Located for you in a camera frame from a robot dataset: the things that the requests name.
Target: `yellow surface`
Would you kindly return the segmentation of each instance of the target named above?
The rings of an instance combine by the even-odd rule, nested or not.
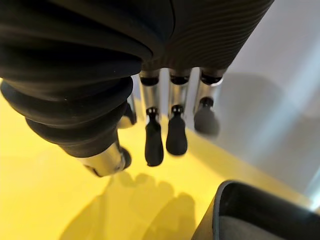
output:
[[[1,240],[188,240],[227,179],[306,204],[284,184],[190,131],[185,156],[165,153],[160,166],[148,167],[141,119],[119,130],[131,166],[104,178],[32,132],[2,96],[0,134]]]

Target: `white wall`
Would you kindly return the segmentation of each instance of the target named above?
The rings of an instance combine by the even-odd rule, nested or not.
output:
[[[190,129],[197,71],[186,106]],[[166,113],[166,71],[161,84]],[[319,0],[274,2],[225,74],[215,109],[221,129],[211,141],[320,202]]]

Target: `gray surface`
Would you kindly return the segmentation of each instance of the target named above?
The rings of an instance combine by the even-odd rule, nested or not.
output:
[[[219,217],[220,240],[284,240],[255,225],[229,216]]]

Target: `black tray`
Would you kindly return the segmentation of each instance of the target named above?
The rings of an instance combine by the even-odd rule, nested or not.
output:
[[[255,187],[223,182],[193,240],[320,240],[320,216]]]

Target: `black rubber fingertip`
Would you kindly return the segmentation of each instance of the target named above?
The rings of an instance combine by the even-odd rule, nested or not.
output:
[[[218,136],[220,125],[215,113],[209,107],[201,108],[194,115],[194,129],[201,134]]]
[[[175,115],[168,124],[168,135],[166,137],[166,150],[175,156],[181,156],[188,149],[186,136],[186,124],[180,115]]]
[[[145,126],[145,150],[144,156],[147,165],[150,167],[158,166],[164,159],[164,147],[161,139],[161,126],[153,118]]]

